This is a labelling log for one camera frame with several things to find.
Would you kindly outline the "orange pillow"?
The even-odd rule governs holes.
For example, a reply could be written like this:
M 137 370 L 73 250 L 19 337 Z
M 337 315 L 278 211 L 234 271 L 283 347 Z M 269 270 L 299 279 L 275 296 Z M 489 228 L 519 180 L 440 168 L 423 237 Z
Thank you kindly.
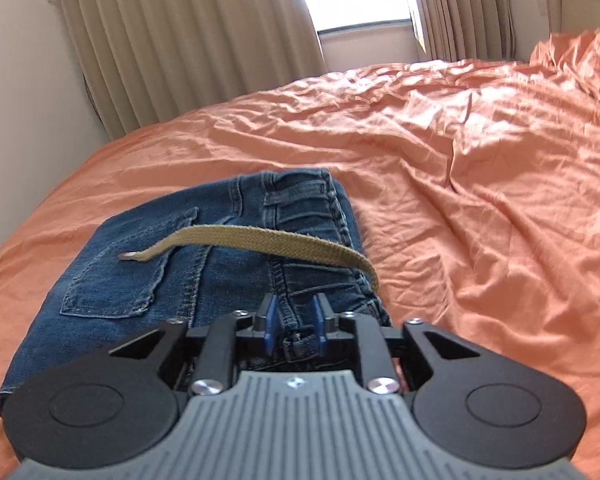
M 550 34 L 549 40 L 534 47 L 529 63 L 569 76 L 600 101 L 600 29 L 579 35 Z

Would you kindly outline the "beige curtain right panel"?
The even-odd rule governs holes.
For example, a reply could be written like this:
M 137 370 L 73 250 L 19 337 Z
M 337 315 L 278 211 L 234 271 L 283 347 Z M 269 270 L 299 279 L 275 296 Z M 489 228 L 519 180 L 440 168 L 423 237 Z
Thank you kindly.
M 423 61 L 515 57 L 509 0 L 414 0 L 411 20 Z

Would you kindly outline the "tan woven belt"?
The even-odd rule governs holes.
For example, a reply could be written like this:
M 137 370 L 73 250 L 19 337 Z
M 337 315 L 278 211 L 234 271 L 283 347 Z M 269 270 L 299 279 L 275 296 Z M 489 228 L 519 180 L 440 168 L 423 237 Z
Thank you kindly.
M 172 248 L 192 245 L 248 250 L 325 266 L 356 269 L 367 276 L 373 292 L 379 292 L 378 275 L 370 260 L 360 252 L 314 236 L 255 226 L 188 226 L 138 252 L 122 252 L 118 258 L 122 261 L 147 262 Z

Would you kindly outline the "beige curtain panel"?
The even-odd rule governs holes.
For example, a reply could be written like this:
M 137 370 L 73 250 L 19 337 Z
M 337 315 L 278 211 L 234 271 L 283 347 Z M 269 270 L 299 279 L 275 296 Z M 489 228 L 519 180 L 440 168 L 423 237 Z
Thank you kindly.
M 59 0 L 112 140 L 325 73 L 306 0 Z
M 515 57 L 509 0 L 414 0 L 411 20 L 423 61 Z

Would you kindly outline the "orange bed sheet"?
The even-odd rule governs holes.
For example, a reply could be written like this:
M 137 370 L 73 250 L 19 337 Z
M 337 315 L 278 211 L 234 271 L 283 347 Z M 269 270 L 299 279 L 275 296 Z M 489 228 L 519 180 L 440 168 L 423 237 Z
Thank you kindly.
M 111 142 L 0 249 L 0 385 L 46 292 L 107 218 L 260 170 L 346 189 L 395 321 L 419 316 L 577 390 L 600 479 L 600 61 L 350 70 Z

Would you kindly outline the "beige curtain left panel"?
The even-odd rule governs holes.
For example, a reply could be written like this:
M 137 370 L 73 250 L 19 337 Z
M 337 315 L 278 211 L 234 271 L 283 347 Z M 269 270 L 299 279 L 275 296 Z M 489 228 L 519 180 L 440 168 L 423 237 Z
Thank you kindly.
M 112 140 L 325 73 L 306 0 L 59 0 Z

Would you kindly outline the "blue denim jeans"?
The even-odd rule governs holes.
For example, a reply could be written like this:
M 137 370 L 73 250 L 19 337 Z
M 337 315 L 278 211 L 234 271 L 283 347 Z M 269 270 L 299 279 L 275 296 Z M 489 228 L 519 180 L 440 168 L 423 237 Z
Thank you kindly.
M 0 387 L 0 406 L 43 370 L 177 318 L 207 326 L 237 309 L 278 300 L 275 364 L 316 358 L 312 300 L 334 311 L 389 315 L 365 274 L 351 268 L 223 247 L 185 246 L 147 262 L 126 258 L 186 226 L 226 224 L 294 232 L 362 246 L 342 185 L 325 169 L 263 171 L 186 188 L 106 220 L 48 292 Z

